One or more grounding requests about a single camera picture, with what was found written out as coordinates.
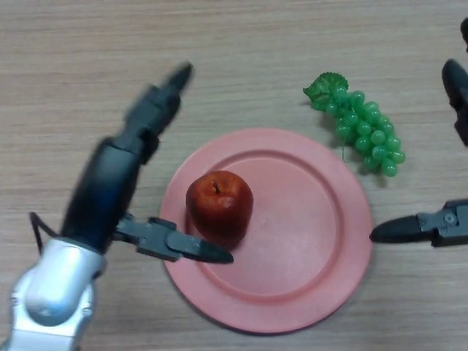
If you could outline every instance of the red apple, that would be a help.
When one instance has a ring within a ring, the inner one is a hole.
[[[193,225],[207,241],[228,249],[244,238],[253,207],[249,185],[226,170],[199,177],[186,193],[186,208]]]

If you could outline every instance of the toy grapes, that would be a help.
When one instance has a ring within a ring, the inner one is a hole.
[[[405,155],[393,124],[377,103],[366,102],[362,91],[349,92],[348,88],[343,76],[326,72],[303,92],[312,108],[334,117],[335,134],[363,156],[367,170],[381,169],[387,177],[396,176]]]

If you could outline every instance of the wood grain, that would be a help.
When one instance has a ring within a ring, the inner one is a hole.
[[[288,129],[340,154],[301,91],[328,70],[378,102],[404,141],[398,177],[358,175],[376,224],[466,196],[468,152],[440,71],[450,57],[468,64],[458,31],[467,15],[466,0],[1,0],[0,337],[10,288],[37,259],[27,213],[58,228],[95,142],[180,61],[196,78],[140,180],[132,211],[141,219],[157,214],[190,153],[233,130]],[[467,257],[466,247],[375,246],[362,285],[332,317],[254,337],[198,316],[161,263],[116,244],[83,349],[466,350]]]

